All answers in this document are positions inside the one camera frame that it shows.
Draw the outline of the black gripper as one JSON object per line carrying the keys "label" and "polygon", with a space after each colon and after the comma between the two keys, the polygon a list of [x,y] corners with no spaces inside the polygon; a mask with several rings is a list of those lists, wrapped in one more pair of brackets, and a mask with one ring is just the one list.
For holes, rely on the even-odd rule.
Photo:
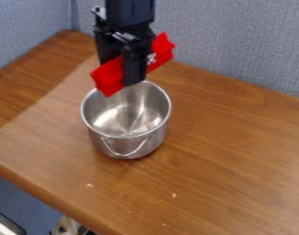
{"label": "black gripper", "polygon": [[156,0],[104,0],[104,6],[95,6],[92,13],[99,62],[104,64],[123,54],[123,84],[132,86],[147,75]]}

